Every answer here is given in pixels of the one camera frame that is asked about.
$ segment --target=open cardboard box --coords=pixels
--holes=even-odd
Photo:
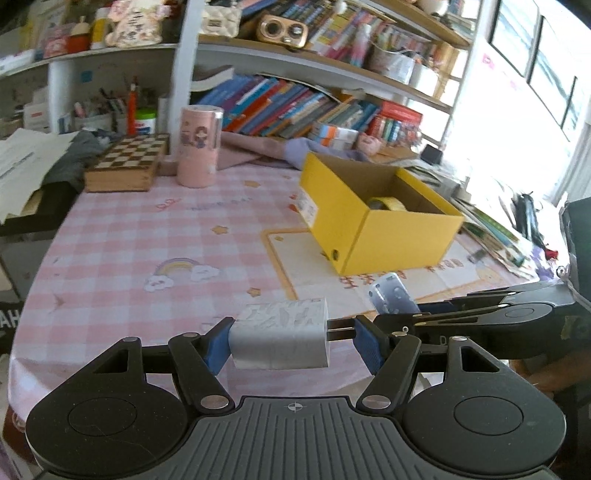
[[[370,210],[396,197],[407,211]],[[409,172],[310,153],[298,209],[340,275],[437,265],[463,215]]]

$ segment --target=sticker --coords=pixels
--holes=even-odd
[[[92,82],[92,70],[85,70],[80,74],[80,81],[82,83]]]
[[[316,215],[318,215],[318,207],[314,203],[314,200],[312,200],[312,197],[308,195],[308,192],[301,187],[295,205],[306,222],[306,225],[308,225],[308,228],[312,228],[316,221]]]

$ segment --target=star print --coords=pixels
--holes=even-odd
[[[215,233],[216,235],[223,235],[224,233],[228,232],[228,227],[216,225],[215,227],[212,228],[212,232]]]

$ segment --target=window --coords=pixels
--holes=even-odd
[[[559,124],[562,124],[574,82],[571,65],[568,50],[560,44],[548,21],[543,19],[530,86]]]
[[[525,76],[534,45],[538,7],[533,0],[501,0],[491,45]]]
[[[562,131],[569,140],[573,139],[573,134],[577,128],[577,123],[579,121],[581,111],[583,110],[584,103],[585,97],[583,89],[579,85],[579,80],[575,79],[573,94],[571,95],[569,108],[566,110],[566,115],[564,116],[564,122],[562,125]]]
[[[489,43],[525,78],[572,140],[584,93],[577,85],[567,44],[559,41],[534,0],[499,0]]]

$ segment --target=cloud print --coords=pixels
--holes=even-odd
[[[210,278],[217,277],[219,273],[219,269],[211,265],[195,265],[191,269],[191,281],[200,282],[209,280]]]
[[[148,280],[146,280],[144,290],[153,292],[156,290],[164,290],[165,288],[170,288],[173,285],[173,279],[167,277],[166,275],[152,275]]]

